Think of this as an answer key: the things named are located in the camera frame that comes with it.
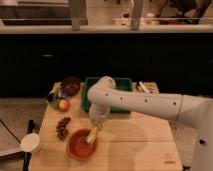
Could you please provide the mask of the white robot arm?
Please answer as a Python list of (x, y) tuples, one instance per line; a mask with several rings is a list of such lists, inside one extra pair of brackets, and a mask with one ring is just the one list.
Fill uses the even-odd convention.
[(104, 76), (89, 88), (89, 116), (95, 123), (108, 119), (112, 107), (181, 123), (197, 130), (190, 171), (213, 171), (213, 98), (184, 94), (122, 91)]

